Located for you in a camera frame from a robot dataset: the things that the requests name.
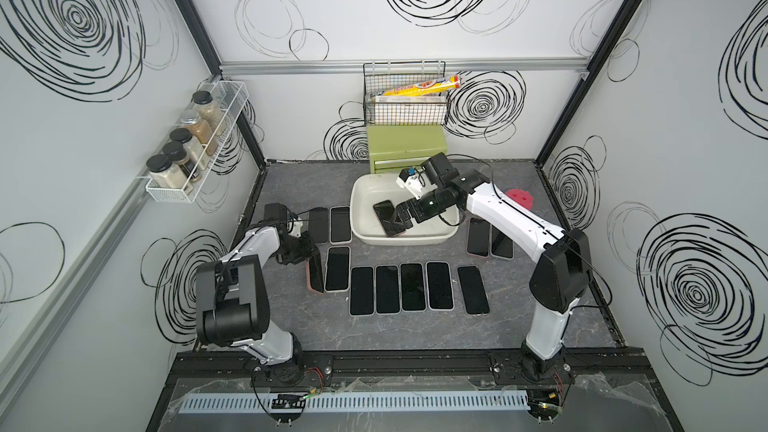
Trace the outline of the white plastic storage box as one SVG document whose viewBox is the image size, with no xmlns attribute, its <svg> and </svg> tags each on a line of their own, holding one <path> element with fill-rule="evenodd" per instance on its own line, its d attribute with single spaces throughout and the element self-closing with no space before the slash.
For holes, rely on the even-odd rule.
<svg viewBox="0 0 768 432">
<path fill-rule="evenodd" d="M 396 184 L 397 178 L 396 173 L 367 174 L 355 181 L 350 198 L 350 223 L 358 239 L 374 246 L 426 246 L 443 243 L 458 232 L 456 223 L 460 213 L 453 206 L 441 214 L 449 224 L 434 217 L 414 224 L 403 234 L 388 237 L 374 212 L 374 205 L 386 200 L 399 205 L 413 198 L 407 189 Z"/>
</svg>

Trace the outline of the black phone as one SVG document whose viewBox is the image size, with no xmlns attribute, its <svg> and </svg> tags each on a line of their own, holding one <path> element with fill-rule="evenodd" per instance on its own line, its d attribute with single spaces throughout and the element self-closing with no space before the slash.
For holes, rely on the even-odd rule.
<svg viewBox="0 0 768 432">
<path fill-rule="evenodd" d="M 487 257 L 490 253 L 491 224 L 484 219 L 472 217 L 467 235 L 467 253 Z"/>
</svg>

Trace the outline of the black phone table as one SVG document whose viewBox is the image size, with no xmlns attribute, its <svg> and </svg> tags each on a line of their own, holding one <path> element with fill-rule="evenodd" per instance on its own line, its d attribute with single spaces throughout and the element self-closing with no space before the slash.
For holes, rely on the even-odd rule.
<svg viewBox="0 0 768 432">
<path fill-rule="evenodd" d="M 314 207 L 308 214 L 308 232 L 317 244 L 329 241 L 330 211 L 326 207 Z"/>
</svg>

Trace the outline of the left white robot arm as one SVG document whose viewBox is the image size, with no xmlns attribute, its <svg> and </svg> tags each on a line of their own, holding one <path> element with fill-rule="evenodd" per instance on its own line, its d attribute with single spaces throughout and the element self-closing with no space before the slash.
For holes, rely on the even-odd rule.
<svg viewBox="0 0 768 432">
<path fill-rule="evenodd" d="M 265 206 L 265 217 L 233 249 L 195 269 L 195 327 L 204 345 L 236 348 L 255 358 L 259 368 L 286 385 L 305 373 L 303 350 L 295 334 L 271 318 L 263 268 L 306 265 L 307 286 L 325 291 L 321 253 L 309 226 L 281 203 Z"/>
</svg>

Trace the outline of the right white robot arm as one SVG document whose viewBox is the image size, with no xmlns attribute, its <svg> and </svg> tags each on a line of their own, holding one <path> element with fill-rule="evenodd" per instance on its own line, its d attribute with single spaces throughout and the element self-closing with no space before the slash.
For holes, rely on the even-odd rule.
<svg viewBox="0 0 768 432">
<path fill-rule="evenodd" d="M 404 227 L 426 222 L 455 207 L 496 227 L 534 262 L 529 290 L 535 310 L 521 346 L 520 366 L 530 382 L 548 377 L 561 355 L 572 311 L 593 278 L 587 235 L 535 215 L 480 171 L 459 171 L 444 153 L 401 169 L 396 183 L 412 195 L 395 206 L 396 220 Z"/>
</svg>

